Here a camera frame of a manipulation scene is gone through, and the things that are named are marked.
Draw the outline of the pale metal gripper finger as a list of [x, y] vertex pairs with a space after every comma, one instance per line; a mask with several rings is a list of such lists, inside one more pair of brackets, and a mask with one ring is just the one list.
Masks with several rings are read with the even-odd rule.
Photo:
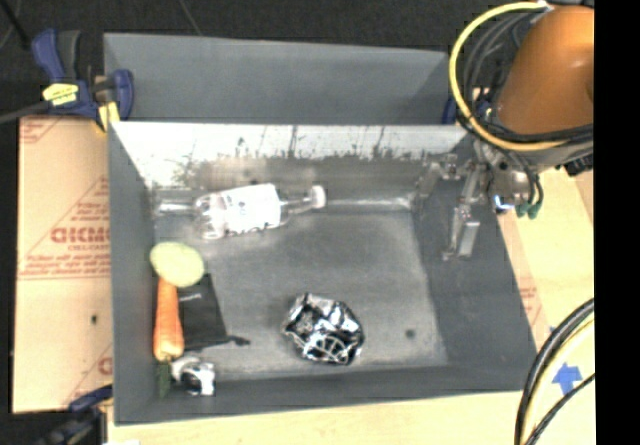
[[416, 182], [413, 204], [423, 206], [441, 180], [456, 180], [457, 177], [457, 161], [453, 158], [427, 161]]
[[452, 213], [448, 242], [441, 253], [442, 259], [449, 261], [453, 258], [470, 258], [480, 225], [480, 221], [473, 216], [470, 205], [457, 205]]

